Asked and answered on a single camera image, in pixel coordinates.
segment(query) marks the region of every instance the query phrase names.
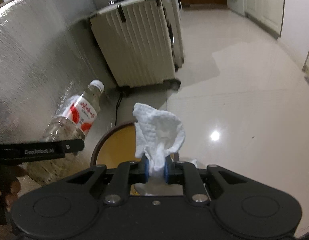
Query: plastic sheet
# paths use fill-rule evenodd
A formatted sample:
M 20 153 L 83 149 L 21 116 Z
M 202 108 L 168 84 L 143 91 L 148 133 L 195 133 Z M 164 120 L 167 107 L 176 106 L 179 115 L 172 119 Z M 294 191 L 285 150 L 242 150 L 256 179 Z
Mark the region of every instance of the plastic sheet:
M 68 97 L 93 79 L 104 105 L 79 154 L 86 168 L 114 122 L 115 88 L 86 18 L 93 0 L 14 0 L 0 8 L 0 143 L 38 140 Z

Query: white bottle cap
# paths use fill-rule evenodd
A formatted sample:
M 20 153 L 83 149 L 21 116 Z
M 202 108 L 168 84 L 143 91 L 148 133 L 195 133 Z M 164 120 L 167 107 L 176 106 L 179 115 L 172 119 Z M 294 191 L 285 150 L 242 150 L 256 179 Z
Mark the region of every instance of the white bottle cap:
M 91 81 L 90 85 L 97 87 L 100 90 L 101 94 L 103 93 L 104 85 L 102 84 L 101 81 L 95 79 L 95 80 Z

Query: plastic bottle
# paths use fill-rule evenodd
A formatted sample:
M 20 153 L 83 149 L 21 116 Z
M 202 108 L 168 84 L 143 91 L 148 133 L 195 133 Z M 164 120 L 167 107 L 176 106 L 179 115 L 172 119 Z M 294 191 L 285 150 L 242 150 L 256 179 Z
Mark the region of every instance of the plastic bottle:
M 85 139 L 89 129 L 100 112 L 101 94 L 104 86 L 93 80 L 81 95 L 74 95 L 65 101 L 48 125 L 42 141 Z M 50 184 L 68 175 L 71 163 L 77 153 L 66 154 L 63 159 L 28 163 L 29 176 L 40 185 Z

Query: bottle label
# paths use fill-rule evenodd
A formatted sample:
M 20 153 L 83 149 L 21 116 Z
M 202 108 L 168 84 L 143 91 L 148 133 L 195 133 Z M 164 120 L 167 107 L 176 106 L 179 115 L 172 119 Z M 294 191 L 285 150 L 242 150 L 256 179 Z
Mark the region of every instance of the bottle label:
M 97 117 L 96 111 L 82 96 L 72 97 L 68 106 L 58 116 L 66 117 L 76 124 L 87 135 L 93 121 Z

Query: white glossy floor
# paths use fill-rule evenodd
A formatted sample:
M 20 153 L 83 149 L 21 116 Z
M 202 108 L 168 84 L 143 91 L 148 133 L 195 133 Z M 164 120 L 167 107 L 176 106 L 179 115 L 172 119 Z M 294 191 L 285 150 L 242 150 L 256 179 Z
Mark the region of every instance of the white glossy floor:
M 124 99 L 118 121 L 132 118 L 135 102 L 173 112 L 186 130 L 181 159 L 197 158 L 201 167 L 218 164 L 290 193 L 302 206 L 296 236 L 303 235 L 309 231 L 304 74 L 276 40 L 231 11 L 182 12 L 181 25 L 186 55 L 177 73 L 181 90 Z

